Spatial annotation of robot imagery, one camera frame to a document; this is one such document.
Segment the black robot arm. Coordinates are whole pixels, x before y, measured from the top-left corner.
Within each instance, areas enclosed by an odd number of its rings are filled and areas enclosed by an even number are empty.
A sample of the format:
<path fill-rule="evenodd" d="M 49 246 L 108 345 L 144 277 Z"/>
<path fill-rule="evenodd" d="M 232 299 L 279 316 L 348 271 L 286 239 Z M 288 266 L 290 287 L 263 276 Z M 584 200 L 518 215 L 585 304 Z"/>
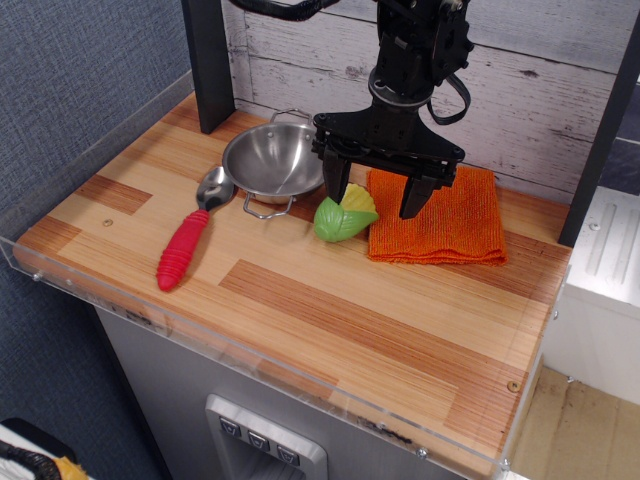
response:
<path fill-rule="evenodd" d="M 431 108 L 435 88 L 448 83 L 465 104 L 470 93 L 456 71 L 468 66 L 465 1 L 381 1 L 377 7 L 379 54 L 368 87 L 370 107 L 320 113 L 313 119 L 313 151 L 323 163 L 328 196 L 341 202 L 352 165 L 405 177 L 399 215 L 417 216 L 433 192 L 453 184 L 464 150 L 431 131 L 421 108 Z"/>

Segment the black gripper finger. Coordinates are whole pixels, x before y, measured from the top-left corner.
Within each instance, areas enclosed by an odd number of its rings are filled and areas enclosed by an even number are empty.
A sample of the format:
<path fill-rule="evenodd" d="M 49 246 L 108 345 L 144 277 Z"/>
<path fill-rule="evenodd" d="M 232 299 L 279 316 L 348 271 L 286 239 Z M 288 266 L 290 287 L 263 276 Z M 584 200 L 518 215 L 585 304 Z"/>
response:
<path fill-rule="evenodd" d="M 327 195 L 340 204 L 349 182 L 351 161 L 327 146 L 323 156 L 323 175 Z"/>
<path fill-rule="evenodd" d="M 436 180 L 429 176 L 413 176 L 406 181 L 400 207 L 403 220 L 415 218 L 431 198 Z"/>

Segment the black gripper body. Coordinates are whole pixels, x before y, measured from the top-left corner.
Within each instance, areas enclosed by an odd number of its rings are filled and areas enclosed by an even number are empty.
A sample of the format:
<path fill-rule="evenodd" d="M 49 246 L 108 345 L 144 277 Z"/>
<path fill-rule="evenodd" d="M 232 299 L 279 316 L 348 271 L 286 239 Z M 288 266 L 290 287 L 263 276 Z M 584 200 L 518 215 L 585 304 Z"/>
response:
<path fill-rule="evenodd" d="M 407 177 L 429 176 L 436 186 L 451 186 L 464 150 L 431 131 L 419 115 L 432 110 L 431 97 L 440 81 L 422 80 L 411 93 L 407 86 L 391 85 L 397 75 L 372 70 L 368 87 L 371 105 L 355 112 L 314 116 L 316 136 L 312 151 L 323 161 L 327 146 L 353 163 Z"/>

